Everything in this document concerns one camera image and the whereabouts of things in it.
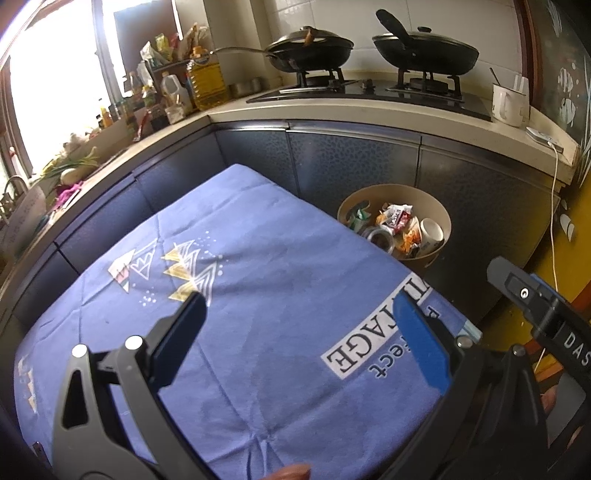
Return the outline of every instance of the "stove control knob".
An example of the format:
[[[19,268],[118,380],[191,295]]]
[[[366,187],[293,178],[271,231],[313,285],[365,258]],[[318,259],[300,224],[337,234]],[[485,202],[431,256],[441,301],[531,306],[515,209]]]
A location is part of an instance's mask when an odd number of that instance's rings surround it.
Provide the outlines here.
[[[361,88],[363,90],[373,90],[375,88],[374,81],[372,79],[363,80],[361,82]]]

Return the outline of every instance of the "gas stove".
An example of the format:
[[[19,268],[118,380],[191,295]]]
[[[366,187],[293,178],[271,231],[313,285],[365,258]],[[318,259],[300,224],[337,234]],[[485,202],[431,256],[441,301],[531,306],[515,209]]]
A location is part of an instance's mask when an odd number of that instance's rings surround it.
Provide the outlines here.
[[[449,77],[453,82],[453,87],[450,88],[449,83],[434,80],[433,74],[427,73],[423,73],[422,77],[412,77],[406,82],[406,73],[408,72],[399,70],[397,82],[372,79],[345,80],[340,70],[322,76],[299,73],[297,85],[265,93],[248,100],[247,103],[308,98],[362,98],[423,105],[491,121],[491,116],[480,98],[462,93],[459,77]]]

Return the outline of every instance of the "window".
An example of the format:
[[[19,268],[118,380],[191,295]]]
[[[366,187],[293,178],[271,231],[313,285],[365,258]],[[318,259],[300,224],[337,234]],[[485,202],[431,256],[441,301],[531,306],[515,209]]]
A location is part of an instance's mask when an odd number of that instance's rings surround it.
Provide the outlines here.
[[[105,35],[107,45],[111,54],[113,68],[115,69],[115,77],[121,93],[125,92],[123,82],[125,81],[126,71],[123,67],[123,59],[121,58],[121,51],[119,49],[119,40],[117,38],[117,30],[115,28],[114,13],[126,8],[135,7],[140,4],[148,4],[154,0],[103,0],[103,21],[105,25]]]
[[[172,0],[47,0],[15,40],[2,110],[29,172],[39,173],[70,134],[97,126],[99,99],[121,99],[126,71],[114,15],[151,2],[174,9]]]
[[[96,126],[99,98],[109,103],[95,52],[91,0],[73,0],[17,38],[12,99],[33,172],[60,152],[71,133]]]

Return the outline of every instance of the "glass panel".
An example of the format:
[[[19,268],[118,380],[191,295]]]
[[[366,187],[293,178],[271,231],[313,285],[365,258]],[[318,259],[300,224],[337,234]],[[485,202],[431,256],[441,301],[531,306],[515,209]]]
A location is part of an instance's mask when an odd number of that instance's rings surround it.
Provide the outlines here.
[[[121,89],[121,93],[125,93],[123,82],[125,81],[125,68],[123,67],[123,60],[121,58],[121,49],[119,48],[119,40],[117,38],[117,29],[115,28],[115,17],[113,14],[126,8],[135,7],[140,4],[149,4],[152,1],[161,0],[103,0],[103,18],[105,23],[105,35],[107,38],[107,45],[109,46],[109,53],[115,68],[115,76],[117,83]]]
[[[90,0],[73,0],[23,32],[11,51],[11,87],[22,140],[39,171],[73,132],[97,126],[108,94],[95,55]]]

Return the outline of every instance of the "pan handle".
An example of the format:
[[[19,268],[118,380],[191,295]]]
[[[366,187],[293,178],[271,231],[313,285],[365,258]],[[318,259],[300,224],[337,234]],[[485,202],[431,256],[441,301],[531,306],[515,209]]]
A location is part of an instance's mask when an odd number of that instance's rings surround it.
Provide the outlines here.
[[[388,30],[392,35],[396,35],[400,42],[405,47],[411,47],[413,45],[413,38],[408,34],[406,28],[400,23],[400,20],[393,16],[387,10],[381,8],[375,13],[375,16],[378,17],[379,22]]]
[[[237,52],[242,52],[242,51],[248,51],[250,53],[262,53],[263,55],[266,55],[267,57],[277,57],[277,55],[275,55],[274,53],[271,53],[270,51],[259,50],[258,48],[249,48],[249,47],[216,48],[215,50],[212,50],[211,52],[209,52],[209,54],[214,55],[216,53],[237,53]]]
[[[310,26],[302,27],[302,30],[308,31],[306,33],[306,39],[304,40],[304,46],[308,47],[314,43],[314,40],[316,39],[316,35],[318,34],[318,30],[316,30],[314,27],[310,27]]]

